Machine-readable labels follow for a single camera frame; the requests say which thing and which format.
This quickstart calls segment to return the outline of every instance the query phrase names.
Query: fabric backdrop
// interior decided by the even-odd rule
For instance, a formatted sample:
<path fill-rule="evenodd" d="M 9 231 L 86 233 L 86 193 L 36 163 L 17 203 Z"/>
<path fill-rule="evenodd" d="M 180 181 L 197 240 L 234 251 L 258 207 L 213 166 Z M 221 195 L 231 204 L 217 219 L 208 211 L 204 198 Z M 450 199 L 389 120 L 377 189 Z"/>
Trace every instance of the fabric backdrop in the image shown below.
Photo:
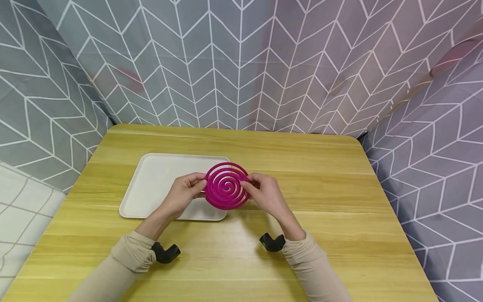
<path fill-rule="evenodd" d="M 69 190 L 111 125 L 38 3 L 0 0 L 0 160 Z"/>
<path fill-rule="evenodd" d="M 480 0 L 39 0 L 116 122 L 359 136 Z"/>
<path fill-rule="evenodd" d="M 483 43 L 362 140 L 436 294 L 483 302 Z"/>

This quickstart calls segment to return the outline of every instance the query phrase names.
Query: sleeve cuff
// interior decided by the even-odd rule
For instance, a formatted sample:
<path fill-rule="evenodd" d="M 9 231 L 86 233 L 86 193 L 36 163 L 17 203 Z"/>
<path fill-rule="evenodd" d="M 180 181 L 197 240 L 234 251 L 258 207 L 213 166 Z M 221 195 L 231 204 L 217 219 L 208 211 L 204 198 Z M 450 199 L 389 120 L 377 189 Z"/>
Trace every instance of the sleeve cuff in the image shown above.
<path fill-rule="evenodd" d="M 307 234 L 305 239 L 300 241 L 286 239 L 282 253 L 290 265 L 310 262 L 326 256 L 326 253 L 319 247 L 310 234 Z"/>
<path fill-rule="evenodd" d="M 145 273 L 156 261 L 156 255 L 151 250 L 154 242 L 133 231 L 121 237 L 112 248 L 111 256 L 132 272 Z"/>

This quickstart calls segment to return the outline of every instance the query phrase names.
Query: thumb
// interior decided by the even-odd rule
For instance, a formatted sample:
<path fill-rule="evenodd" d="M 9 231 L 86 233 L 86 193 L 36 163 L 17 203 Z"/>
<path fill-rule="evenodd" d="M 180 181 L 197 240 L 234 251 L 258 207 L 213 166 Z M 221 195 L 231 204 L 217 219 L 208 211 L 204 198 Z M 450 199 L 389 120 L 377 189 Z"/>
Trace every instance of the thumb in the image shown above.
<path fill-rule="evenodd" d="M 194 185 L 193 187 L 191 187 L 189 189 L 190 193 L 195 196 L 196 194 L 200 193 L 201 191 L 203 191 L 203 189 L 206 187 L 206 184 L 208 182 L 206 181 L 206 179 L 203 179 L 202 181 L 200 181 L 199 183 L 197 183 L 196 185 Z"/>
<path fill-rule="evenodd" d="M 254 187 L 252 184 L 246 181 L 241 181 L 240 185 L 244 188 L 253 198 L 256 198 L 260 194 L 260 190 Z"/>

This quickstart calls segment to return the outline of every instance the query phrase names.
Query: left hand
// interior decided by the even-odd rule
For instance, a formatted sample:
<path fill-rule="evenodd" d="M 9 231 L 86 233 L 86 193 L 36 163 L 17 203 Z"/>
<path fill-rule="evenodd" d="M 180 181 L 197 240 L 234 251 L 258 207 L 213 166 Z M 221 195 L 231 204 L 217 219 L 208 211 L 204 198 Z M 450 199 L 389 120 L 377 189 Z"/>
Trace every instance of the left hand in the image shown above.
<path fill-rule="evenodd" d="M 201 191 L 205 189 L 206 183 L 204 173 L 191 173 L 176 178 L 158 210 L 172 219 L 179 218 L 193 199 L 205 197 Z"/>

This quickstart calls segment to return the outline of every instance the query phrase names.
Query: tray rim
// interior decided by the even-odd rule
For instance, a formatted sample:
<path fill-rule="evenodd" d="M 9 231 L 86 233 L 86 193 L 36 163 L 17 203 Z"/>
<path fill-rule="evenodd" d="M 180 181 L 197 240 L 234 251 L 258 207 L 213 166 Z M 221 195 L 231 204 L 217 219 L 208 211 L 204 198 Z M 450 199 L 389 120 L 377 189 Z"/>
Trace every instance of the tray rim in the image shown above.
<path fill-rule="evenodd" d="M 203 157 L 203 158 L 222 158 L 224 160 L 226 160 L 226 162 L 230 162 L 230 160 L 227 158 L 227 157 L 224 157 L 224 156 L 212 156 L 212 155 L 196 155 L 196 154 L 174 154 L 174 153 L 155 153 L 155 152 L 149 152 L 149 153 L 146 153 L 144 154 L 138 161 L 138 164 L 136 166 L 136 170 L 134 170 L 134 173 L 131 177 L 131 180 L 129 181 L 129 185 L 124 193 L 124 196 L 122 198 L 122 201 L 121 203 L 119 204 L 119 207 L 118 207 L 118 212 L 119 212 L 119 215 L 123 218 L 131 218 L 131 219 L 146 219 L 147 217 L 141 217 L 141 216 L 129 216 L 129 215 L 124 215 L 121 211 L 122 207 L 123 207 L 123 204 L 126 202 L 126 196 L 129 194 L 129 192 L 132 190 L 132 186 L 133 186 L 133 182 L 132 180 L 136 177 L 136 175 L 138 175 L 140 172 L 140 166 L 142 164 L 143 161 L 146 160 L 147 157 L 150 157 L 150 156 L 188 156 L 188 157 Z M 185 221 L 221 221 L 223 219 L 225 219 L 225 217 L 227 216 L 228 214 L 228 211 L 224 211 L 225 214 L 220 218 L 220 219 L 179 219 L 177 218 L 176 220 L 185 220 Z"/>

